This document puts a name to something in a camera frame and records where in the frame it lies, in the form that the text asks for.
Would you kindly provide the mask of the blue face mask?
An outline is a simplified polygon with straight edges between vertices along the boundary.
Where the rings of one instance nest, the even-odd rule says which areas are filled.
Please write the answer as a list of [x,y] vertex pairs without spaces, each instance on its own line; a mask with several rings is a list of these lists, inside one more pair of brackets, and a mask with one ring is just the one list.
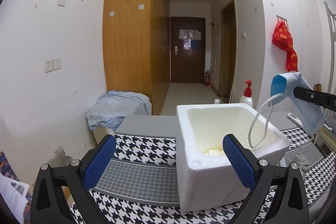
[[326,118],[323,114],[321,106],[294,97],[293,91],[297,86],[312,90],[306,79],[299,72],[277,74],[273,77],[270,86],[270,98],[261,105],[248,131],[248,143],[251,148],[256,148],[260,145],[267,135],[269,118],[266,119],[264,133],[259,142],[255,144],[252,143],[252,130],[263,109],[265,107],[269,107],[270,111],[273,111],[273,106],[280,103],[285,98],[289,98],[291,100],[298,117],[301,120],[303,129],[307,133],[313,134],[317,132],[318,129],[326,123]]

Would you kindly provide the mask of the grey cloth rag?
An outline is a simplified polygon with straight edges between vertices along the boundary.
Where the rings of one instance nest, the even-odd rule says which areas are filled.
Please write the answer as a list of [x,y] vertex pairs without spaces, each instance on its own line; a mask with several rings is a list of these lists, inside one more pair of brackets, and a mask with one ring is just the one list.
[[295,154],[293,162],[298,165],[301,174],[305,174],[305,172],[308,171],[311,166],[309,160],[305,157],[304,154]]

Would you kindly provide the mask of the wooden planks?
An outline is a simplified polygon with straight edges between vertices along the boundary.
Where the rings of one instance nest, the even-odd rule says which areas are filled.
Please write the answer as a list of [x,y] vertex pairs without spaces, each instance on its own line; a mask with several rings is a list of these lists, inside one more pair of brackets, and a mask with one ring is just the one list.
[[322,90],[322,88],[321,88],[321,84],[317,84],[317,91],[321,91]]

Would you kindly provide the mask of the white remote control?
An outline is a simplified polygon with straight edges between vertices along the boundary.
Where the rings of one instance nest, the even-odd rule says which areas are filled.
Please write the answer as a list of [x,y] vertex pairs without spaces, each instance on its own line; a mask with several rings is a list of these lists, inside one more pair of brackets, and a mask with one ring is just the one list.
[[299,118],[297,118],[294,114],[292,113],[288,113],[287,117],[294,123],[296,124],[301,124],[301,120]]

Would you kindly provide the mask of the houndstooth table mat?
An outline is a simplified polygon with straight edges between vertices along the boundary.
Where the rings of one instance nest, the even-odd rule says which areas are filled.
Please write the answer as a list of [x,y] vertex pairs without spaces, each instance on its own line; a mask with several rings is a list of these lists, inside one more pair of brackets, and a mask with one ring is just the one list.
[[[335,177],[335,153],[322,155],[300,128],[282,132],[289,140],[285,161],[308,161],[305,191],[309,206],[319,201]],[[228,223],[243,203],[184,212],[179,208],[176,139],[116,134],[117,149],[97,185],[89,190],[110,223]]]

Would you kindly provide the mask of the black smartphone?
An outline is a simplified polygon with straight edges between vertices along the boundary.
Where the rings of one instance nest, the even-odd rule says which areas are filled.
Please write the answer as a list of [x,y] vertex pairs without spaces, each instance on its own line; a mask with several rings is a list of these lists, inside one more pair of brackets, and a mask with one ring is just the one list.
[[334,152],[335,145],[333,141],[322,131],[318,131],[315,135],[314,145],[322,153],[324,158],[327,158],[332,152]]

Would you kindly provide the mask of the light blue crumpled sheet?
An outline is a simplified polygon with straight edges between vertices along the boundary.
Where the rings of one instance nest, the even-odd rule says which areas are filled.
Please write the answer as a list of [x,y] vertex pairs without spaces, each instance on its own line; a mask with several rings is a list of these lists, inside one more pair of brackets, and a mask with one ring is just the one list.
[[101,96],[87,113],[91,130],[99,126],[114,132],[129,115],[151,115],[150,98],[141,93],[112,90]]

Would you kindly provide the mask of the white pump bottle red cap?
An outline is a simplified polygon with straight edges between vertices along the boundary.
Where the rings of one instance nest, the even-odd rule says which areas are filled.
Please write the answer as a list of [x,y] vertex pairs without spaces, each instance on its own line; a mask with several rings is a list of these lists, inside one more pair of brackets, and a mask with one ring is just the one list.
[[245,103],[247,105],[249,105],[250,107],[253,107],[253,100],[252,100],[252,89],[251,89],[251,85],[252,85],[252,81],[251,80],[247,80],[245,82],[245,84],[247,85],[244,89],[243,95],[240,97],[240,103]]

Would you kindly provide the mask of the red hanging plastic bags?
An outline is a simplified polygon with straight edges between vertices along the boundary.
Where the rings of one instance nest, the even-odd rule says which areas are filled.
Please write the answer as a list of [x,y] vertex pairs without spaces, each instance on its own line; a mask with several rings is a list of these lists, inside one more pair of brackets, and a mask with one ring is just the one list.
[[286,52],[286,70],[298,71],[298,57],[293,47],[293,38],[284,20],[279,20],[272,35],[272,43],[280,50]]

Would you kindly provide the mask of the metal bunk bed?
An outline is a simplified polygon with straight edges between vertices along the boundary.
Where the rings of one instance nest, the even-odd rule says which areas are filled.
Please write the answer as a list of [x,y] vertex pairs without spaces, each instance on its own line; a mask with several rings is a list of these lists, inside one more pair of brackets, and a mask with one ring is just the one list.
[[324,52],[323,61],[324,75],[324,91],[335,95],[335,12],[329,8],[327,2],[324,2],[327,14],[327,46]]

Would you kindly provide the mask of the red fire extinguisher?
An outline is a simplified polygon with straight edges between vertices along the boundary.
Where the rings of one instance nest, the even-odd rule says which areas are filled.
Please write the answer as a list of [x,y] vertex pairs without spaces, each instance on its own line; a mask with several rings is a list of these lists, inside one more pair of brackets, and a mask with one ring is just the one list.
[[210,78],[211,78],[210,71],[206,71],[205,72],[205,86],[209,86],[210,85]]

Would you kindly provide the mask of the wooden wardrobe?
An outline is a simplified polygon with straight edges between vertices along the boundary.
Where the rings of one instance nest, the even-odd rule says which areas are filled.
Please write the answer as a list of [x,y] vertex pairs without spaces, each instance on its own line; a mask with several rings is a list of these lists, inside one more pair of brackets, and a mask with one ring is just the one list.
[[169,0],[104,0],[107,90],[145,94],[159,115],[169,86]]

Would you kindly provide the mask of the dark brown door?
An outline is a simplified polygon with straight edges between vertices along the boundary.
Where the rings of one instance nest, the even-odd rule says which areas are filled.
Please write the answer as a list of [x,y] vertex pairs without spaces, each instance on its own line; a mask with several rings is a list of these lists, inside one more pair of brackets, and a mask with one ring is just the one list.
[[172,83],[204,83],[205,23],[205,18],[176,16],[170,18]]

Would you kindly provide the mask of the white wall sockets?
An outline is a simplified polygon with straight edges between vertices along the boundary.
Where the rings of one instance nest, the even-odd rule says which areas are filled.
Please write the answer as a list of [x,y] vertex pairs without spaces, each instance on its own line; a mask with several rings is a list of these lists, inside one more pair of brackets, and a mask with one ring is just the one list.
[[45,61],[45,73],[49,73],[62,68],[62,59],[56,58]]

